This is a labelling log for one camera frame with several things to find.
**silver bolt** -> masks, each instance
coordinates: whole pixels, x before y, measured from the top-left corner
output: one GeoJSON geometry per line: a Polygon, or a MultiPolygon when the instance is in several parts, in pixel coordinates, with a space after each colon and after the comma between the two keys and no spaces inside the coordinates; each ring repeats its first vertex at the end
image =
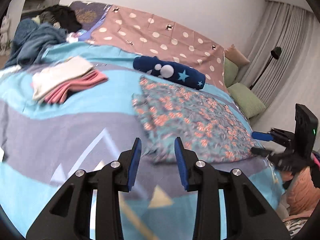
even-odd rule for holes
{"type": "Polygon", "coordinates": [[[77,170],[76,171],[76,176],[77,177],[81,177],[81,176],[83,176],[84,175],[84,170],[77,170]]]}
{"type": "Polygon", "coordinates": [[[236,176],[240,176],[240,175],[242,174],[242,171],[239,170],[239,169],[233,169],[233,170],[232,170],[232,173],[233,173],[234,175],[236,175],[236,176]]]}
{"type": "Polygon", "coordinates": [[[197,161],[196,165],[197,165],[197,167],[202,168],[205,166],[205,162],[204,161],[197,161]]]}
{"type": "Polygon", "coordinates": [[[110,164],[110,166],[111,166],[112,168],[117,168],[117,167],[120,166],[120,162],[118,162],[118,161],[112,162],[112,163],[110,164]]]}

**floor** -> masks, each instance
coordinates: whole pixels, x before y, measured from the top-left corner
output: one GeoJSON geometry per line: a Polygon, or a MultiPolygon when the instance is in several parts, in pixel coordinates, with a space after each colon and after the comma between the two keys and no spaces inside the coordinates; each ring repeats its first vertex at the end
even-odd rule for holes
{"type": "Polygon", "coordinates": [[[0,56],[0,69],[4,67],[4,64],[9,59],[9,56],[0,56]]]}

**floor lamp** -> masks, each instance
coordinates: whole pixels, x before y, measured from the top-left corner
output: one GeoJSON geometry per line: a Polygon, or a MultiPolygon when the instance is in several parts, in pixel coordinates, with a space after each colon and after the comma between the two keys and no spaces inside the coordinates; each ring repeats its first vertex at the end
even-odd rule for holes
{"type": "Polygon", "coordinates": [[[263,75],[263,73],[266,71],[267,67],[269,66],[269,64],[271,63],[271,60],[273,58],[275,58],[276,60],[279,59],[280,55],[282,53],[282,49],[280,47],[275,47],[272,51],[271,51],[271,56],[266,64],[266,66],[264,67],[264,69],[262,70],[260,76],[258,76],[258,78],[255,80],[255,82],[250,86],[250,90],[252,90],[252,88],[255,86],[255,84],[259,81],[259,79],[261,78],[261,76],[263,75]]]}

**white figurine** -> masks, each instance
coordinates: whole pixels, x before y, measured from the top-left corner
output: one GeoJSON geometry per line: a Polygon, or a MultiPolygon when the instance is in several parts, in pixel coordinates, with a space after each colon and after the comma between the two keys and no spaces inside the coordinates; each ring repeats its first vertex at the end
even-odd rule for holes
{"type": "Polygon", "coordinates": [[[2,25],[0,28],[0,56],[6,54],[6,49],[8,49],[8,30],[10,25],[10,19],[7,16],[3,17],[2,25]]]}

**rolled navy blue fabric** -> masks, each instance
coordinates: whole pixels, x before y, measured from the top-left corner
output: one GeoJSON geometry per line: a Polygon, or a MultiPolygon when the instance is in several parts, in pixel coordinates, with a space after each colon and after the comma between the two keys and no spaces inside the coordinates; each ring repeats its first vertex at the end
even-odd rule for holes
{"type": "Polygon", "coordinates": [[[196,69],[172,61],[162,61],[157,57],[136,57],[133,68],[197,90],[203,89],[205,84],[205,75],[196,69]]]}

